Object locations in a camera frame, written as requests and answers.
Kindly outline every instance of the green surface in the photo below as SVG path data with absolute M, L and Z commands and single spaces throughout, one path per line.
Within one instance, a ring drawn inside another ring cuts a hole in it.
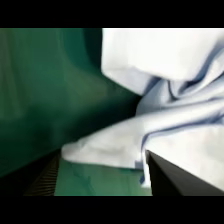
M 151 196 L 141 188 L 143 171 L 72 164 L 63 159 L 55 196 Z
M 0 29 L 0 176 L 135 113 L 100 72 L 101 29 Z

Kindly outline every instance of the crumpled fabric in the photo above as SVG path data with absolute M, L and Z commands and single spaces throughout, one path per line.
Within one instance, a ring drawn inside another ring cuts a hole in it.
M 223 32 L 104 29 L 102 71 L 144 96 L 136 117 L 64 145 L 62 157 L 144 169 L 150 186 L 150 150 L 224 190 Z

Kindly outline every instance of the white cloth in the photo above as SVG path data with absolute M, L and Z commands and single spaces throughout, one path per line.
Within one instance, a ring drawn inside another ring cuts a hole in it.
M 71 162 L 143 168 L 144 150 L 149 149 L 224 190 L 223 32 L 223 29 L 104 29 L 104 74 L 133 92 L 147 93 L 135 118 L 66 144 L 62 148 L 63 158 Z M 191 157 L 197 164 L 190 162 Z

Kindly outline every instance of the black object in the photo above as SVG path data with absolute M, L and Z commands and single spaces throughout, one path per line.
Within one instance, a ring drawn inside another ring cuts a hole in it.
M 146 151 L 153 196 L 224 196 L 224 192 Z

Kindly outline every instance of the garment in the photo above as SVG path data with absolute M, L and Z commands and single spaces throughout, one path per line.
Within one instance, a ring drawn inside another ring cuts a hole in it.
M 104 29 L 103 34 L 102 71 L 144 97 L 136 117 L 66 144 L 63 158 L 142 169 L 148 149 L 224 190 L 224 30 Z M 197 162 L 190 163 L 192 157 Z

